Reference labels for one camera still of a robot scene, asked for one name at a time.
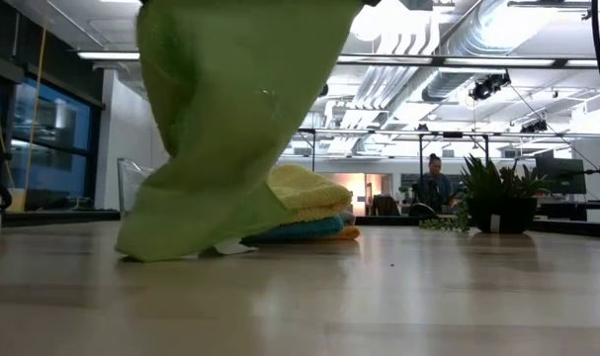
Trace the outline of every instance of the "table surface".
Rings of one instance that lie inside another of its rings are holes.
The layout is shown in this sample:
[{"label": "table surface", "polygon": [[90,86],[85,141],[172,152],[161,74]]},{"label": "table surface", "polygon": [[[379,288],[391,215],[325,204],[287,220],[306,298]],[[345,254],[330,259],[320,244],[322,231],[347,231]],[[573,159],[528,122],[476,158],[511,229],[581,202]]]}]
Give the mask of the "table surface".
[{"label": "table surface", "polygon": [[118,228],[3,231],[0,355],[600,355],[600,240],[364,226],[140,264]]}]

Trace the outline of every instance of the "green cloth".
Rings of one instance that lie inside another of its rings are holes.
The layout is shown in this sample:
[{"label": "green cloth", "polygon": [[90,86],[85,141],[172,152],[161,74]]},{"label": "green cloth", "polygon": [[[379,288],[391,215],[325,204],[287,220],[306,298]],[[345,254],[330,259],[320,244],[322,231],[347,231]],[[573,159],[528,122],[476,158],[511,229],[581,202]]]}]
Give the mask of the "green cloth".
[{"label": "green cloth", "polygon": [[361,0],[159,0],[137,19],[172,158],[141,186],[117,249],[175,259],[288,221],[266,184],[328,78]]}]

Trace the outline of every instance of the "green leaves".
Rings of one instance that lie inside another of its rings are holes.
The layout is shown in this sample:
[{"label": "green leaves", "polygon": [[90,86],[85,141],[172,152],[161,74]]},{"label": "green leaves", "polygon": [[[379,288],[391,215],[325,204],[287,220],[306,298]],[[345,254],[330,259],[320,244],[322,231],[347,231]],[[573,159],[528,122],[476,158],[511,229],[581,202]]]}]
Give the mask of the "green leaves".
[{"label": "green leaves", "polygon": [[432,219],[418,224],[420,228],[431,230],[469,232],[469,208],[467,202],[460,202],[454,219]]},{"label": "green leaves", "polygon": [[472,198],[530,198],[545,187],[537,170],[526,165],[523,165],[524,176],[519,178],[516,175],[517,161],[512,168],[504,167],[499,171],[491,161],[484,164],[472,155],[465,158],[465,162],[467,170],[463,169],[462,178]]}]

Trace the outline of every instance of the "yellow towel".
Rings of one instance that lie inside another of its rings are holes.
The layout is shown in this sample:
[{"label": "yellow towel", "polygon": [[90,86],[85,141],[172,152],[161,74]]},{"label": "yellow towel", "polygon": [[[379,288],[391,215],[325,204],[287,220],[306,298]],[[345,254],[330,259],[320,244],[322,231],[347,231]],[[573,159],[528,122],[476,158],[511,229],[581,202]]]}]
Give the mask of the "yellow towel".
[{"label": "yellow towel", "polygon": [[352,240],[356,240],[357,237],[359,237],[359,236],[361,236],[361,231],[359,230],[358,227],[346,226],[341,230],[341,232],[337,233],[336,235],[330,235],[330,236],[321,238],[319,241],[332,241],[332,240],[352,241]]},{"label": "yellow towel", "polygon": [[274,167],[268,183],[287,209],[297,211],[288,223],[336,217],[352,202],[346,187],[296,164]]}]

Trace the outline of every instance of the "stack of towels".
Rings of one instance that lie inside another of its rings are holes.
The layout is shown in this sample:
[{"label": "stack of towels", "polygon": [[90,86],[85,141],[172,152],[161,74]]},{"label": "stack of towels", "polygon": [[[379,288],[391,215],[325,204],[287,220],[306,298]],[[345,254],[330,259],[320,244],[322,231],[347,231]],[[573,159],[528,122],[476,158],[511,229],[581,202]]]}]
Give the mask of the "stack of towels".
[{"label": "stack of towels", "polygon": [[267,182],[294,215],[276,228],[244,238],[243,243],[353,240],[359,237],[354,216],[346,212],[352,201],[346,187],[295,164],[274,167]]}]

